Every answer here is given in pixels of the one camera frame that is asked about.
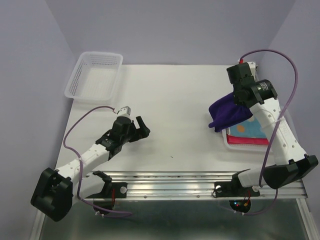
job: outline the white plastic basket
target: white plastic basket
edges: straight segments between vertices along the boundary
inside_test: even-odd
[[[66,85],[67,98],[106,102],[114,93],[123,56],[99,51],[83,52]]]
[[[291,115],[289,114],[289,111],[286,110],[284,113],[284,117],[286,122],[288,123],[295,139],[298,141],[298,136],[297,136],[297,132],[295,129],[295,125],[294,122],[292,121]],[[232,144],[232,143],[228,143],[227,141],[227,131],[228,129],[223,129],[222,130],[222,136],[223,136],[223,142],[226,145],[226,147],[228,149],[231,150],[240,150],[240,151],[249,151],[249,152],[266,152],[267,150],[267,146],[266,145],[257,145],[257,144]]]

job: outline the purple cloth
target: purple cloth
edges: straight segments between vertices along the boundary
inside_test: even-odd
[[[214,128],[216,133],[252,117],[249,108],[234,103],[233,92],[212,104],[209,107],[209,113],[213,119],[209,128]]]

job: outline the white table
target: white table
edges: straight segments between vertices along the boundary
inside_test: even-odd
[[[226,65],[124,65],[117,91],[109,103],[131,107],[151,130],[148,138],[127,143],[102,171],[241,171],[260,167],[263,153],[230,151],[221,133],[208,128],[208,108],[232,92]],[[99,104],[74,101],[66,126]],[[88,115],[70,134],[67,144],[86,151],[112,127],[116,116],[108,109]],[[61,148],[57,167],[75,158]]]

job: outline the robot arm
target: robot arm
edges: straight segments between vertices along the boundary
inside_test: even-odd
[[[259,121],[263,132],[270,141],[279,121],[271,146],[275,165],[267,166],[263,173],[262,185],[278,189],[303,178],[318,165],[314,155],[307,155],[299,145],[281,112],[277,93],[268,80],[255,82],[248,63],[238,64],[227,69],[233,85],[233,98],[236,105],[246,106]],[[232,176],[231,182],[216,182],[219,186],[216,197],[243,197],[248,191],[252,196],[259,193],[251,191],[259,185],[261,168],[247,169]]]
[[[86,176],[94,168],[118,154],[125,143],[132,143],[149,136],[150,130],[140,116],[136,118],[140,128],[136,129],[134,122],[130,119],[130,112],[131,109],[128,106],[121,108],[112,129],[81,155],[82,176],[80,176],[79,159],[74,159],[55,170],[51,168],[44,170],[35,187],[31,204],[54,221],[59,221],[77,202],[76,190],[80,178],[84,178],[84,187],[80,193],[84,198],[99,193],[105,184],[111,184],[110,177],[102,172],[94,172],[89,177]]]

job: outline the empty white basket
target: empty white basket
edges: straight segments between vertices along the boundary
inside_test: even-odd
[[[110,52],[83,52],[70,76],[67,98],[105,102],[111,99],[123,56]]]

